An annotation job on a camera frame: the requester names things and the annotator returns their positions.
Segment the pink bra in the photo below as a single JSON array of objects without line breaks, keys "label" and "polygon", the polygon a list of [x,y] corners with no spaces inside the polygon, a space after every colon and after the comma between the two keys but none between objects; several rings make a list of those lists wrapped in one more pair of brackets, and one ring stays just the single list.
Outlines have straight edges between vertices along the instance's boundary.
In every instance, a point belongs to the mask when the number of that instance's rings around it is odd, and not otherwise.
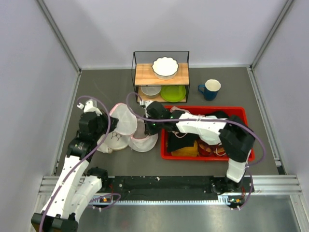
[{"label": "pink bra", "polygon": [[[185,110],[185,109],[181,109],[181,108],[178,108],[176,106],[173,106],[171,109],[170,109],[170,112],[173,113],[174,111],[179,111],[179,112],[182,112],[182,113],[190,113],[188,110]],[[187,134],[186,133],[180,133],[180,132],[173,132],[174,135],[177,137],[177,138],[183,138],[185,137]]]}]

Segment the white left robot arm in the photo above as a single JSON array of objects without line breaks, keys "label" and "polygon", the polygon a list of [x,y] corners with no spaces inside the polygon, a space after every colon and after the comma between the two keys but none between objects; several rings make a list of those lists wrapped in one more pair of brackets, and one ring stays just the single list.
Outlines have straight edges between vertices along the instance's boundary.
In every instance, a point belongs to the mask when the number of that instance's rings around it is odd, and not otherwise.
[{"label": "white left robot arm", "polygon": [[88,167],[99,139],[112,132],[118,119],[105,113],[88,112],[80,116],[79,128],[68,145],[62,172],[53,193],[31,224],[37,232],[75,232],[84,210],[98,191],[109,187],[108,173],[91,168],[83,184],[80,179]]}]

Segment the white mesh laundry bag pink zipper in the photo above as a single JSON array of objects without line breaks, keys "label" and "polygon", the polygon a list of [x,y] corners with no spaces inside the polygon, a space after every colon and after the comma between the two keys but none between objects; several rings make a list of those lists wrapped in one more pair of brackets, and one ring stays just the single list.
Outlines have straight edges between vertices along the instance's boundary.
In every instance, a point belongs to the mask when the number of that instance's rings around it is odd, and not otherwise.
[{"label": "white mesh laundry bag pink zipper", "polygon": [[129,137],[128,146],[137,152],[148,152],[157,143],[158,135],[146,135],[144,120],[133,115],[126,104],[118,103],[110,111],[110,116],[119,119],[116,132]]}]

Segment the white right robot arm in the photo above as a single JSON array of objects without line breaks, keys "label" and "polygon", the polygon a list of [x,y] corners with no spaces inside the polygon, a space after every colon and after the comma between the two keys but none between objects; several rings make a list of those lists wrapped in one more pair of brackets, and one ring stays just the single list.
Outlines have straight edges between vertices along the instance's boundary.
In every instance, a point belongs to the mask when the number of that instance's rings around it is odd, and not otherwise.
[{"label": "white right robot arm", "polygon": [[164,130],[163,154],[171,159],[227,159],[223,181],[213,185],[219,193],[237,191],[243,177],[255,138],[240,117],[224,112],[202,115],[201,109],[189,112],[166,108],[157,101],[142,102],[145,110],[145,132],[155,135]]}]

